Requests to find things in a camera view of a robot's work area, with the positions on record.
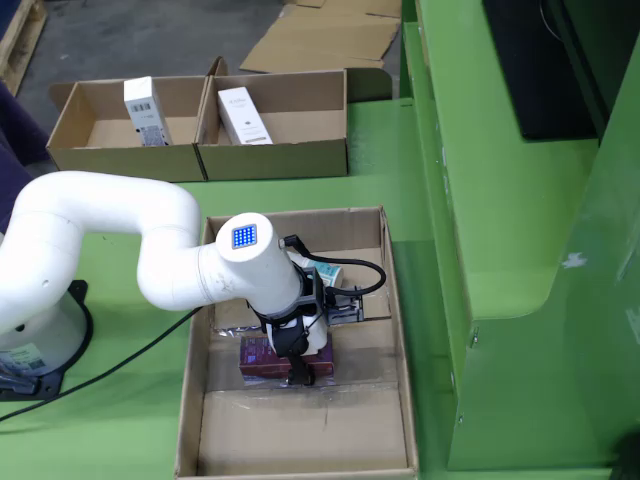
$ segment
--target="blue led display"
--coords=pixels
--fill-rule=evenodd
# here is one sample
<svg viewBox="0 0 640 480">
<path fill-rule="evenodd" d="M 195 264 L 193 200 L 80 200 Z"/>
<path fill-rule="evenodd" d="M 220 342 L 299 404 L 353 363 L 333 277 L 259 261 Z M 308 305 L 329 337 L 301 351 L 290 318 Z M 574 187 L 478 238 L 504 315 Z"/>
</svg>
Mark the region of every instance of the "blue led display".
<svg viewBox="0 0 640 480">
<path fill-rule="evenodd" d="M 255 225 L 234 228 L 232 235 L 233 248 L 243 248 L 258 243 L 258 229 Z"/>
</svg>

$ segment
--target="barcode label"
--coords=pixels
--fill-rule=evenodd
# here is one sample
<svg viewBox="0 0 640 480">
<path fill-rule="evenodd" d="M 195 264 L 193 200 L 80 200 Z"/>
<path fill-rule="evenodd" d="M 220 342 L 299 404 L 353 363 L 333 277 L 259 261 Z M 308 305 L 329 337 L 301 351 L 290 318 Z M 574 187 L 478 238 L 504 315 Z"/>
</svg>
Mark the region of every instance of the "barcode label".
<svg viewBox="0 0 640 480">
<path fill-rule="evenodd" d="M 150 103 L 140 103 L 138 105 L 131 105 L 131 110 L 134 112 L 143 112 L 145 110 L 151 110 Z"/>
<path fill-rule="evenodd" d="M 44 368 L 47 364 L 42 359 L 38 348 L 29 343 L 13 350 L 0 351 L 0 370 L 4 369 L 14 373 L 34 374 Z"/>
<path fill-rule="evenodd" d="M 166 145 L 162 136 L 162 131 L 157 125 L 141 127 L 140 136 L 142 138 L 142 144 L 145 147 L 160 147 Z"/>
<path fill-rule="evenodd" d="M 37 370 L 37 369 L 42 368 L 44 366 L 45 366 L 45 364 L 42 361 L 42 359 L 38 359 L 35 362 L 29 363 L 29 368 L 31 368 L 31 370 Z"/>
</svg>

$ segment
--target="open cardboard box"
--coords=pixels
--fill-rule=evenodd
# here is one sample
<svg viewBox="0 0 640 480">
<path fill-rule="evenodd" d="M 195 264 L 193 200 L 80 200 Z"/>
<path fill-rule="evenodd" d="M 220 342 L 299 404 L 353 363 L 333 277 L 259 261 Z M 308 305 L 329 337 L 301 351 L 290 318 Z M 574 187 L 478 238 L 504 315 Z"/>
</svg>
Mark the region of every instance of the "open cardboard box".
<svg viewBox="0 0 640 480">
<path fill-rule="evenodd" d="M 206 76 L 154 78 L 174 144 L 143 147 L 124 104 L 124 80 L 77 82 L 47 144 L 49 153 L 60 170 L 205 180 L 194 143 L 207 83 Z"/>
<path fill-rule="evenodd" d="M 240 339 L 229 332 L 257 326 L 257 318 L 242 300 L 201 310 L 191 323 L 175 477 L 415 478 L 411 385 L 384 211 L 267 216 L 280 237 L 297 233 L 311 251 L 383 265 L 387 282 L 364 298 L 364 322 L 330 327 L 333 386 L 245 387 Z M 226 220 L 207 220 L 205 243 Z M 344 268 L 345 286 L 376 281 L 373 271 Z"/>
<path fill-rule="evenodd" d="M 274 145 L 231 145 L 218 91 L 246 87 Z M 197 149 L 209 180 L 330 177 L 348 174 L 347 103 L 391 98 L 377 69 L 220 76 L 209 81 Z"/>
</svg>

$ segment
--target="wooden pallet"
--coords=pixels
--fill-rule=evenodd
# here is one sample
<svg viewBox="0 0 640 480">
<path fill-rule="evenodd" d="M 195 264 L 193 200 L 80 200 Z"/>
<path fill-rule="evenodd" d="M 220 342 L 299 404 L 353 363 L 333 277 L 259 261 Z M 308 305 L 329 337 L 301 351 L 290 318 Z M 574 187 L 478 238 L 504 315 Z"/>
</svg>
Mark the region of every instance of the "wooden pallet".
<svg viewBox="0 0 640 480">
<path fill-rule="evenodd" d="M 20 88 L 46 20 L 42 0 L 22 0 L 0 41 L 0 79 L 13 95 Z"/>
</svg>

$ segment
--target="concrete floor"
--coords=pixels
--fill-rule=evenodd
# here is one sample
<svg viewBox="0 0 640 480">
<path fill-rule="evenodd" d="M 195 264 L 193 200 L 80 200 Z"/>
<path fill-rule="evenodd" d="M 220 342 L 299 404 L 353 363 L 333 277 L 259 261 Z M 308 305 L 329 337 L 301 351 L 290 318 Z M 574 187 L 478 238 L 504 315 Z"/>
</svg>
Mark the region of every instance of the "concrete floor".
<svg viewBox="0 0 640 480">
<path fill-rule="evenodd" d="M 224 56 L 230 74 L 265 34 L 282 0 L 48 0 L 49 18 L 18 100 L 50 132 L 49 85 L 145 75 L 200 75 Z M 397 91 L 399 35 L 384 58 Z"/>
</svg>

